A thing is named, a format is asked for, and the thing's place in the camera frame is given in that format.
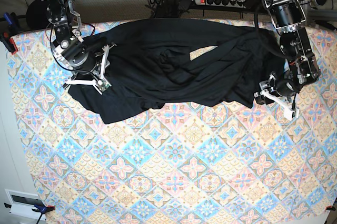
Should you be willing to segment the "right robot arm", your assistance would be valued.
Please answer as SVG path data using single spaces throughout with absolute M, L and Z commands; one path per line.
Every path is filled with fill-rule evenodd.
M 46 1 L 46 18 L 55 32 L 55 40 L 51 42 L 52 54 L 62 63 L 62 68 L 74 74 L 90 75 L 99 80 L 105 38 L 95 41 L 84 40 L 81 33 L 80 14 L 74 9 L 74 0 L 42 0 Z

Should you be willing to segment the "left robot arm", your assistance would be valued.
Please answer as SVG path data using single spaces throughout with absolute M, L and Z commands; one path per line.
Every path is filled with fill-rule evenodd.
M 289 66 L 282 77 L 272 72 L 268 80 L 260 82 L 261 90 L 254 97 L 258 104 L 263 105 L 277 102 L 280 97 L 290 99 L 304 86 L 315 83 L 321 72 L 303 26 L 306 17 L 299 0 L 261 2 L 280 34 L 280 49 L 276 50 L 267 43 L 262 45 L 273 55 L 286 59 Z

